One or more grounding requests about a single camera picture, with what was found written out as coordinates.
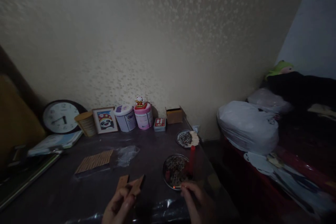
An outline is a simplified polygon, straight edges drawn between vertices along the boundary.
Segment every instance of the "bundle of sticks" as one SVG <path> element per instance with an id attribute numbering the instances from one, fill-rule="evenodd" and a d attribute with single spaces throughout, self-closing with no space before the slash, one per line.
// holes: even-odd
<path id="1" fill-rule="evenodd" d="M 188 144 L 188 147 L 191 147 L 191 146 L 197 146 L 200 142 L 200 139 L 197 135 L 197 133 L 195 131 L 189 131 L 192 139 L 191 139 L 191 142 L 190 144 Z"/>

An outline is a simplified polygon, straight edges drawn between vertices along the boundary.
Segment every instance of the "white wall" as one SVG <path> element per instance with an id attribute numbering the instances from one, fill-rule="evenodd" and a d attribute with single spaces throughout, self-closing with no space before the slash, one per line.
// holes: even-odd
<path id="1" fill-rule="evenodd" d="M 279 60 L 304 75 L 336 79 L 336 0 L 302 0 Z"/>
<path id="2" fill-rule="evenodd" d="M 0 0 L 0 44 L 44 101 L 185 110 L 204 138 L 278 55 L 301 0 Z"/>

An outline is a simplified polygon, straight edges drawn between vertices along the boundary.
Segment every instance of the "wall clock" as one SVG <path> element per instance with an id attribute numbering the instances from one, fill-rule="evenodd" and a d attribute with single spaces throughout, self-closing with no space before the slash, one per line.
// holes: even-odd
<path id="1" fill-rule="evenodd" d="M 80 127 L 74 118 L 86 111 L 82 105 L 74 101 L 52 101 L 43 110 L 43 124 L 55 134 L 69 134 L 79 131 Z"/>

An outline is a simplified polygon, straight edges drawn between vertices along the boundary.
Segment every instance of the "black cloth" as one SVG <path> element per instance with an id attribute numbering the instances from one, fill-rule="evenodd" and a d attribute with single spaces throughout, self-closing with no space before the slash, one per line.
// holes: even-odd
<path id="1" fill-rule="evenodd" d="M 291 103 L 296 109 L 306 111 L 318 103 L 336 108 L 336 80 L 302 75 L 299 72 L 269 76 L 268 88 Z"/>

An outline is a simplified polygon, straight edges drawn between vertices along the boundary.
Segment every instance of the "cardboard box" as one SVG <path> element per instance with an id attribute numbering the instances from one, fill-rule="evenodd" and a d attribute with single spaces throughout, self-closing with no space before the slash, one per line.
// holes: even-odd
<path id="1" fill-rule="evenodd" d="M 181 106 L 178 109 L 166 109 L 166 113 L 168 124 L 181 123 L 183 121 L 183 109 L 181 108 Z"/>

